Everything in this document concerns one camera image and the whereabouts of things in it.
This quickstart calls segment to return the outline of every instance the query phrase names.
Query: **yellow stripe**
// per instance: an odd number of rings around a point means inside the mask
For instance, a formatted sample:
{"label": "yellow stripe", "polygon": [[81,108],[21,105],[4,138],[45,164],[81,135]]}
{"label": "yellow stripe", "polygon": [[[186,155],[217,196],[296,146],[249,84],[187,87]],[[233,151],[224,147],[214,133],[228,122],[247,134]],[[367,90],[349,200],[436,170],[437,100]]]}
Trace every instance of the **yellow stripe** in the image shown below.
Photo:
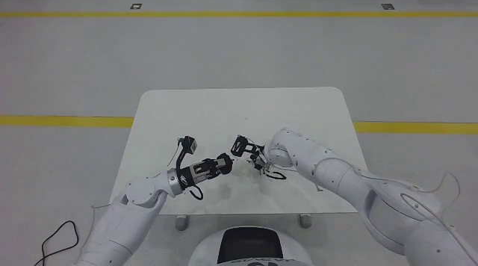
{"label": "yellow stripe", "polygon": [[132,12],[0,12],[0,18],[424,18],[424,17],[478,17],[478,12],[428,11],[428,12],[258,12],[258,11],[132,11]]}
{"label": "yellow stripe", "polygon": [[[131,128],[133,117],[0,116],[0,126]],[[357,133],[478,134],[478,123],[354,122]]]}
{"label": "yellow stripe", "polygon": [[478,123],[354,122],[357,133],[478,134]]}
{"label": "yellow stripe", "polygon": [[133,117],[0,116],[0,126],[131,128]]}

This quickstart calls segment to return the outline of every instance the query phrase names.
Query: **cable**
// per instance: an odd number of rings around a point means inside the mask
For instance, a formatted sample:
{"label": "cable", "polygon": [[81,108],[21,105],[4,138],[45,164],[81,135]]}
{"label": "cable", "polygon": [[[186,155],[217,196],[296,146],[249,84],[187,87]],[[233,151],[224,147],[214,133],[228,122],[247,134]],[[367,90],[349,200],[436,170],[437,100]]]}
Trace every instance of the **cable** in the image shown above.
{"label": "cable", "polygon": [[432,223],[435,223],[433,222],[433,220],[429,219],[425,214],[421,213],[420,211],[418,211],[411,203],[409,203],[404,197],[408,197],[409,199],[415,201],[418,205],[421,205],[428,213],[430,213],[431,215],[433,215],[434,218],[436,218],[440,223],[441,225],[447,229],[447,231],[455,238],[456,242],[459,244],[460,247],[462,247],[463,251],[467,254],[468,258],[470,258],[471,261],[473,261],[473,263],[475,265],[478,265],[478,262],[473,258],[473,256],[468,252],[468,250],[465,248],[465,246],[463,245],[463,243],[458,239],[458,237],[456,236],[455,232],[452,231],[448,226],[447,224],[440,218],[438,217],[437,214],[435,214],[435,212],[432,211],[432,209],[428,208],[426,205],[422,204],[421,202],[419,202],[418,200],[416,200],[414,197],[412,196],[409,196],[408,194],[400,194],[400,197],[402,198],[402,200],[407,204],[409,205],[411,208],[413,208],[416,212],[418,212],[421,216],[425,217],[427,220],[430,220]]}
{"label": "cable", "polygon": [[[339,161],[342,161],[342,162],[345,162],[346,164],[348,164],[351,168],[353,168],[354,170],[357,170],[360,172],[360,176],[366,178],[366,179],[370,179],[370,180],[377,180],[377,181],[385,181],[385,182],[393,182],[393,183],[396,183],[398,185],[402,185],[403,187],[407,188],[407,189],[411,189],[412,187],[403,183],[403,182],[400,182],[400,181],[397,181],[397,180],[393,180],[393,179],[386,179],[386,178],[374,178],[374,177],[370,177],[370,176],[366,176],[364,175],[363,173],[361,173],[361,169],[359,168],[356,168],[356,166],[354,166],[353,164],[351,164],[350,162],[348,162],[347,160],[344,160],[342,158],[337,158],[337,157],[327,157],[327,158],[324,158],[322,160],[320,160],[316,165],[315,165],[315,168],[314,168],[314,173],[316,172],[317,168],[319,167],[320,164],[322,164],[322,162],[324,161],[327,161],[327,160],[339,160]],[[456,181],[456,184],[458,185],[458,195],[457,197],[455,197],[455,199],[453,199],[453,201],[447,205],[450,206],[460,195],[461,193],[461,187],[460,187],[460,183],[458,181],[458,179],[455,177],[455,175],[453,175],[452,173],[450,172],[446,172],[443,177],[441,177],[441,181],[440,181],[440,184],[438,184],[438,187],[435,188],[435,189],[432,189],[431,191],[427,191],[427,190],[421,190],[421,189],[417,189],[416,191],[419,192],[419,193],[422,193],[422,194],[432,194],[434,192],[436,192],[437,190],[440,189],[440,187],[443,185],[443,181],[445,179],[445,177],[447,175],[450,175],[452,176],[455,181]]]}
{"label": "cable", "polygon": [[82,244],[81,247],[80,247],[80,254],[79,254],[79,256],[78,256],[78,258],[76,259],[76,261],[75,261],[74,264],[77,264],[77,263],[78,263],[78,261],[79,261],[80,258],[81,258],[81,255],[83,255],[83,248],[84,248],[84,246],[87,244],[88,240],[90,240],[91,233],[93,232],[93,229],[94,229],[94,227],[95,227],[96,209],[108,207],[108,206],[110,206],[110,205],[111,205],[111,204],[99,205],[99,206],[91,205],[91,206],[90,206],[90,207],[92,208],[92,210],[93,210],[93,221],[91,222],[90,231],[88,232],[88,235],[87,235],[86,239],[84,240],[83,244]]}
{"label": "cable", "polygon": [[176,154],[178,153],[178,149],[179,149],[179,143],[178,143],[178,146],[176,147],[176,151],[174,152],[174,155],[171,157],[170,162],[167,163],[166,168],[171,164],[171,162],[172,162],[173,159],[175,158]]}
{"label": "cable", "polygon": [[287,172],[298,173],[298,171],[296,171],[296,170],[288,170],[288,169],[286,169],[286,168],[277,167],[275,164],[271,164],[271,165],[272,165],[273,167],[275,167],[276,169],[278,169],[278,170],[285,170],[285,171],[287,171]]}
{"label": "cable", "polygon": [[[60,231],[60,229],[63,228],[63,226],[66,225],[67,223],[71,223],[71,224],[73,225],[73,229],[75,230],[75,236],[76,236],[76,242],[75,242],[75,244],[73,244],[71,247],[65,247],[65,248],[63,248],[62,250],[57,250],[56,252],[49,253],[48,255],[45,256],[45,243],[46,243],[48,240],[50,240],[51,237],[55,236],[55,235],[58,233],[58,231]],[[56,255],[57,253],[61,253],[61,252],[65,251],[65,250],[69,250],[69,249],[75,247],[75,246],[78,244],[79,241],[80,241],[80,238],[79,238],[79,236],[78,236],[78,231],[76,230],[76,225],[75,225],[75,223],[74,223],[73,221],[71,221],[71,220],[65,221],[64,223],[61,224],[61,226],[58,227],[58,229],[57,229],[53,234],[51,234],[51,235],[50,235],[47,239],[45,239],[45,241],[42,243],[42,258],[41,258],[40,260],[38,260],[38,262],[35,263],[34,266],[37,266],[38,263],[40,263],[40,262],[42,262],[42,266],[45,266],[45,260],[46,260],[46,258],[48,258],[49,256]]]}
{"label": "cable", "polygon": [[204,199],[204,194],[202,193],[201,188],[199,188],[199,187],[196,186],[196,185],[193,185],[193,186],[191,186],[191,187],[195,187],[195,188],[199,191],[199,193],[201,194],[201,197],[198,197],[198,196],[195,195],[194,192],[192,192],[192,191],[189,191],[189,193],[190,193],[196,200],[203,200],[203,199]]}

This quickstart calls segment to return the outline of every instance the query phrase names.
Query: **white table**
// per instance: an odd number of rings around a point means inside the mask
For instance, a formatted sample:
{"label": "white table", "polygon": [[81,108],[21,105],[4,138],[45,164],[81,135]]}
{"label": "white table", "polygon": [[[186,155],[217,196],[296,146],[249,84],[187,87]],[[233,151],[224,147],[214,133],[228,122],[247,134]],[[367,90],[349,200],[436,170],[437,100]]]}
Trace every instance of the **white table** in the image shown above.
{"label": "white table", "polygon": [[[283,127],[327,145],[342,158],[366,169],[342,92],[334,87],[151,90],[141,97],[122,157],[113,199],[135,177],[154,176],[167,167],[177,138],[196,138],[197,150],[186,155],[185,167],[204,158],[230,154],[238,134],[264,144]],[[259,176],[245,161],[232,172],[200,184],[204,200],[188,192],[168,199],[162,214],[332,213],[356,210],[340,197],[317,192],[297,173],[283,172],[285,181]]]}

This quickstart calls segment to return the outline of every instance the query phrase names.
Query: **table foot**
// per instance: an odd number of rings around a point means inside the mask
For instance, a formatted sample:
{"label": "table foot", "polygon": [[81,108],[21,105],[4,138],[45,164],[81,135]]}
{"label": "table foot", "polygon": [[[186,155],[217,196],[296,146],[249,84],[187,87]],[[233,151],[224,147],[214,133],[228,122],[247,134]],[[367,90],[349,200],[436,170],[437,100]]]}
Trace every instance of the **table foot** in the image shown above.
{"label": "table foot", "polygon": [[176,229],[178,231],[184,231],[189,226],[189,216],[178,215],[176,216]]}
{"label": "table foot", "polygon": [[299,225],[304,228],[308,229],[312,226],[312,217],[310,214],[299,214]]}

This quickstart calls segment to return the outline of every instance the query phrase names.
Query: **gray floor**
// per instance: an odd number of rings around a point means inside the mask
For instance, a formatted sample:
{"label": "gray floor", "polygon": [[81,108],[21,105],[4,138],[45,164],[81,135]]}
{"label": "gray floor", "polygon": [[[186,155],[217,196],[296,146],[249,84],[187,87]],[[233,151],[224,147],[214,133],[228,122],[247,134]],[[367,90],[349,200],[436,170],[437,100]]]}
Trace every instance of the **gray floor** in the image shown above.
{"label": "gray floor", "polygon": [[[0,0],[2,11],[477,10],[478,0]],[[0,19],[0,114],[134,116],[153,89],[335,86],[354,120],[477,122],[476,19]],[[478,137],[360,134],[369,170],[432,188],[453,171],[462,195],[447,220],[475,247]],[[32,265],[68,219],[82,237],[108,201],[128,129],[0,127],[0,265]],[[441,196],[449,200],[453,185]],[[129,265],[185,265],[205,236],[270,226],[317,265],[406,265],[357,214],[160,216]],[[51,251],[72,241],[64,231]],[[49,260],[69,265],[78,248]]]}

